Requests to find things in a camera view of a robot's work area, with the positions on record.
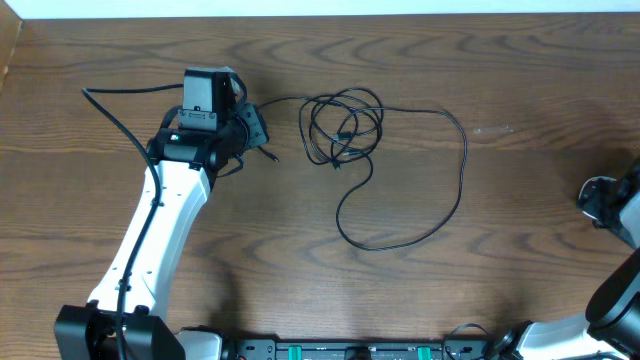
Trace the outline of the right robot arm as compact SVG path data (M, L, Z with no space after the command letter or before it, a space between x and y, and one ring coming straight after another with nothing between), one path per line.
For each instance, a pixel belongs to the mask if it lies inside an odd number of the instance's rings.
M582 315L524 322L494 342L488 359L639 357L639 162L619 179L588 179L576 206L595 228L615 235L632 254L599 286Z

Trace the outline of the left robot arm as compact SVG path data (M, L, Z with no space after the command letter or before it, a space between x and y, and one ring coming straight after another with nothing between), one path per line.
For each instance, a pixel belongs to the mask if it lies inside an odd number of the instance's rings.
M169 297L191 226L231 159L269 136L247 89L229 67L190 67L183 103L148 144L147 168L121 246L85 305L65 305L54 324L64 359L225 359L222 336L203 326L173 333Z

